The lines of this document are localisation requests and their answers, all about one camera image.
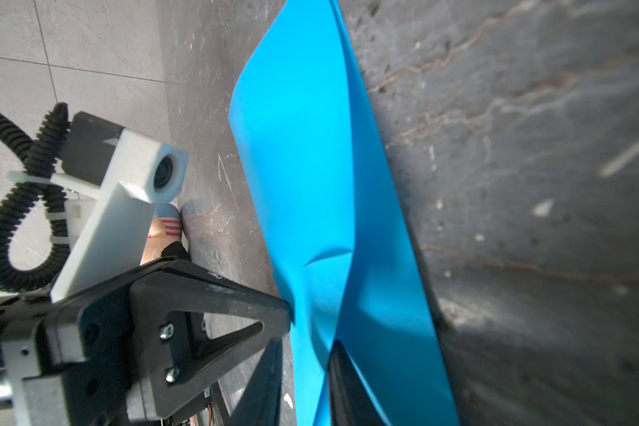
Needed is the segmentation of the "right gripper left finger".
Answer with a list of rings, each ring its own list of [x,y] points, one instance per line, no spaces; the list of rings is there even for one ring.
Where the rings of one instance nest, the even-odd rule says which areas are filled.
[[[276,426],[280,418],[283,376],[282,340],[272,339],[266,346],[229,425]]]

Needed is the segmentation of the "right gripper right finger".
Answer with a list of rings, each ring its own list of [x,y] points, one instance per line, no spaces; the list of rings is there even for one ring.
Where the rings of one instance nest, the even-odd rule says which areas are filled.
[[[346,349],[338,340],[335,340],[329,358],[328,395],[333,426],[385,426]]]

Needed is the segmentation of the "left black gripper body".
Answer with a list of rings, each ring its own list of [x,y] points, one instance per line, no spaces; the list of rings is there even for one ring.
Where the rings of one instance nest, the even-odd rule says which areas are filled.
[[[15,425],[128,425],[130,285],[0,296],[0,411]]]

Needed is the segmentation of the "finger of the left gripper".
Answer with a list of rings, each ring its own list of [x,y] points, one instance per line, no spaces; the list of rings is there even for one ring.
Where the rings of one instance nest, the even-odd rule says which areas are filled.
[[[132,421],[175,415],[226,373],[289,332],[284,300],[175,260],[129,288]]]

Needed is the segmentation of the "blue square paper sheet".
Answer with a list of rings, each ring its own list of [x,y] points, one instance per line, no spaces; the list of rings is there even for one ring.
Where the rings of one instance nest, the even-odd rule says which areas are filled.
[[[388,425],[459,417],[408,228],[340,7],[289,1],[235,85],[229,122],[293,312],[296,421],[327,425],[341,344]]]

